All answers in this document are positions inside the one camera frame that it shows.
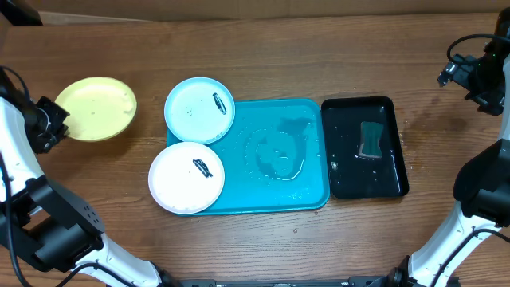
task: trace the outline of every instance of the wooden table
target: wooden table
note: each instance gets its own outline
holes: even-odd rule
[[[419,249],[453,205],[464,163],[492,144],[500,118],[465,91],[439,88],[457,38],[491,33],[496,14],[301,18],[11,28],[1,62],[33,97],[55,98],[92,76],[135,92],[131,127],[99,143],[65,140],[39,157],[52,177],[89,201],[108,235],[177,278],[333,279],[387,274]],[[479,53],[482,41],[459,48]],[[235,100],[389,96],[396,108],[410,193],[402,200],[330,199],[315,211],[180,218],[152,199],[147,172],[165,148],[163,104],[194,76],[224,83]],[[509,285],[510,245],[490,238],[459,268],[463,286]],[[22,269],[37,286],[64,277]],[[5,249],[0,282],[18,286]],[[71,286],[100,286],[79,276]]]

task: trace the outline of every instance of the black cable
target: black cable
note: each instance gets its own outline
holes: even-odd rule
[[[14,238],[13,238],[13,226],[12,226],[12,210],[11,210],[11,187],[10,187],[10,178],[7,173],[6,163],[3,160],[2,154],[0,153],[0,169],[2,170],[2,181],[4,186],[6,187],[6,236],[7,236],[7,249],[9,250],[10,261],[13,265],[14,272],[16,273],[16,277],[20,283],[22,283],[23,287],[31,287],[29,282],[23,276],[22,270],[19,268],[18,258],[16,257],[16,253],[14,252]]]
[[[448,266],[448,264],[455,258],[455,256],[461,252],[462,248],[464,248],[468,242],[473,238],[473,237],[476,237],[478,234],[480,233],[483,233],[483,232],[486,232],[486,233],[490,233],[490,234],[494,234],[496,235],[497,237],[505,240],[506,242],[510,243],[510,238],[504,236],[503,234],[497,232],[497,231],[494,231],[494,230],[490,230],[490,229],[479,229],[479,230],[474,230],[466,239],[464,239],[464,241],[453,251],[452,254],[450,254],[448,256],[448,258],[446,259],[445,263],[441,265],[441,267],[439,268],[436,276],[433,278],[433,281],[432,281],[432,284],[430,285],[431,287],[434,287],[436,284],[437,284],[437,281],[439,281],[439,277],[443,274],[443,272],[445,272],[445,269],[446,269],[446,266]]]
[[[126,285],[127,287],[136,287],[132,283],[127,282],[123,278],[119,277],[119,275],[113,273],[110,269],[107,269],[106,267],[103,267],[102,265],[100,265],[98,263],[86,263],[86,264],[83,264],[83,265],[80,265],[80,266],[76,267],[64,280],[62,280],[62,282],[60,282],[57,285],[57,287],[64,286],[65,284],[67,284],[67,282],[69,282],[71,279],[73,279],[73,277],[76,274],[78,274],[82,269],[85,269],[87,267],[93,267],[94,269],[99,269],[99,270],[105,272],[106,274],[114,277],[118,282]]]
[[[15,75],[18,78],[20,83],[22,83],[23,92],[25,93],[25,98],[26,98],[26,100],[28,102],[30,102],[31,99],[30,99],[29,87],[26,86],[25,81],[22,79],[22,77],[18,73],[16,73],[14,70],[9,68],[9,67],[5,67],[4,65],[0,65],[0,68],[5,69],[5,70],[11,72],[13,75]]]
[[[481,57],[479,59],[476,59],[474,61],[457,61],[457,60],[454,60],[452,58],[452,49],[456,45],[460,44],[463,41],[470,40],[470,39],[476,39],[476,38],[493,39],[493,40],[497,40],[497,41],[502,41],[502,42],[510,45],[510,39],[509,38],[497,36],[497,35],[494,35],[494,34],[473,34],[473,35],[464,36],[464,37],[458,38],[446,50],[446,57],[448,57],[448,61],[451,61],[452,63],[457,64],[457,65],[476,65],[476,64],[480,63],[480,61],[482,61],[485,56],[483,56],[483,57]]]
[[[0,170],[2,171],[2,181],[4,186],[6,187],[6,236],[7,236],[7,249],[9,250],[10,260],[13,265],[14,272],[16,273],[16,277],[20,283],[22,283],[23,287],[32,287],[30,283],[23,276],[22,270],[19,267],[18,258],[16,257],[16,253],[14,251],[14,236],[13,236],[13,227],[12,227],[12,210],[11,210],[11,200],[12,200],[12,189],[10,186],[10,178],[7,173],[6,163],[3,160],[2,153],[0,153]],[[67,284],[73,277],[79,273],[82,269],[87,267],[93,267],[94,269],[99,269],[106,274],[115,278],[118,282],[128,286],[128,287],[136,287],[132,283],[125,281],[123,278],[119,277],[119,275],[113,273],[111,270],[103,267],[98,263],[87,263],[76,267],[62,282],[60,282],[57,287],[64,286]]]

